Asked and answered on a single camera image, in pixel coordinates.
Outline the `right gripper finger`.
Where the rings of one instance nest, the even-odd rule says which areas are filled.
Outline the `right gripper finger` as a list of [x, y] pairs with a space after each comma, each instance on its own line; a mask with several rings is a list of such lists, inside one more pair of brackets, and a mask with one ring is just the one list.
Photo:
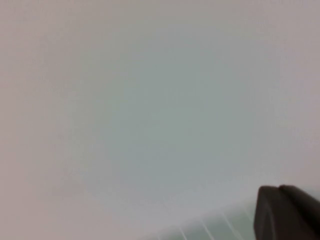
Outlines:
[[293, 185], [261, 186], [253, 229], [257, 240], [318, 240], [320, 201]]

